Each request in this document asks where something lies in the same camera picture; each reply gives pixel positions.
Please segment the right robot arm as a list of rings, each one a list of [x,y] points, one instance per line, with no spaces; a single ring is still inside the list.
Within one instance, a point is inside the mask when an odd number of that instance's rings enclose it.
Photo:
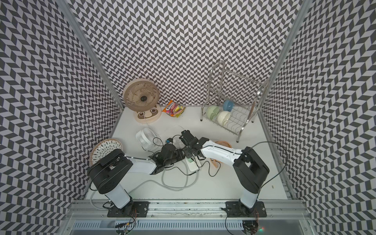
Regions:
[[[185,146],[183,150],[186,157],[202,156],[232,166],[243,186],[241,205],[248,209],[254,208],[270,169],[253,148],[229,148],[207,138],[181,136],[179,139]]]

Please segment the white power strip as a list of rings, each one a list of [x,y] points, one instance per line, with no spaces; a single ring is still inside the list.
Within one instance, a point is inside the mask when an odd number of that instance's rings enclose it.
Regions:
[[[185,158],[185,162],[188,166],[190,172],[198,171],[201,168],[201,163],[197,157],[191,157],[194,160],[194,163],[188,161],[189,158]]]

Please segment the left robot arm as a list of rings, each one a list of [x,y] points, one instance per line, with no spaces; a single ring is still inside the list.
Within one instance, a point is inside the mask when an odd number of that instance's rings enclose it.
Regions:
[[[184,160],[185,152],[172,144],[166,144],[150,159],[127,157],[121,149],[115,149],[89,168],[88,176],[97,191],[105,195],[118,209],[131,202],[131,197],[120,182],[127,173],[156,175],[168,166]]]

